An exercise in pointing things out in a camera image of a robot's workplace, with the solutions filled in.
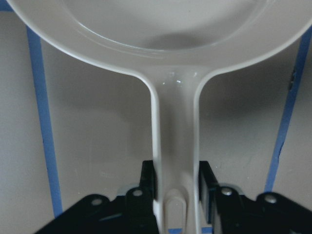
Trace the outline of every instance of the clamp jaw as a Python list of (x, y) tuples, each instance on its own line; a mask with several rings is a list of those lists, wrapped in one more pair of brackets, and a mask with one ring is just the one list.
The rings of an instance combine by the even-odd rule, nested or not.
[[(256, 201), (219, 184), (208, 162), (199, 163), (199, 194), (214, 234), (312, 234), (312, 212), (277, 193)], [(153, 161), (143, 161), (138, 187), (113, 201), (88, 195), (36, 234), (159, 234), (153, 213), (156, 175)]]

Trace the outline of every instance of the white frying pan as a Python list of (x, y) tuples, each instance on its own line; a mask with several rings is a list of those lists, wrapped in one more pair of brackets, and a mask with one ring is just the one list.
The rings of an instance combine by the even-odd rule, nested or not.
[(170, 202), (180, 203), (183, 232), (200, 233), (198, 99), (204, 84), (272, 56), (312, 23), (311, 0), (8, 2), (58, 49), (149, 87), (161, 233)]

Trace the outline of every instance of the blue painter's tape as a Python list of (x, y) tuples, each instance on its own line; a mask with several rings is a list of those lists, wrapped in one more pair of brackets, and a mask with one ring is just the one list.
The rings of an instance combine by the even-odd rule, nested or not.
[(294, 66), (292, 87), (288, 91), (288, 95), (286, 98), (284, 112), (283, 112), (282, 120), (279, 126), (275, 148), (274, 148), (273, 156), (271, 159), (269, 173), (268, 173), (268, 177), (267, 177), (267, 181), (266, 181), (266, 185), (264, 189), (265, 192), (272, 191), (273, 186), (274, 186), (275, 177), (276, 177), (276, 173), (278, 170), (279, 156), (280, 156), (281, 150), (283, 148), (283, 145), (286, 139), (289, 123), (291, 121), (293, 107), (296, 101), (296, 96), (298, 93), (304, 65), (305, 65), (308, 50), (309, 50), (311, 35), (312, 35), (312, 27), (301, 38), (301, 42), (300, 42), (300, 46), (299, 46), (299, 50), (298, 50), (298, 54), (296, 58), (296, 63)]
[[(182, 232), (181, 228), (172, 228), (168, 230), (170, 234), (180, 234)], [(201, 233), (211, 234), (213, 233), (213, 228), (202, 228)]]
[(27, 37), (28, 37), (31, 66), (34, 77), (34, 85), (37, 98), (41, 135), (43, 140), (45, 162), (50, 184), (53, 212), (54, 216), (57, 217), (62, 213), (62, 202), (59, 188), (57, 162), (53, 143), (48, 95), (45, 83), (41, 43), (40, 37), (28, 27), (27, 27)]
[(0, 0), (0, 11), (13, 11), (6, 0)]

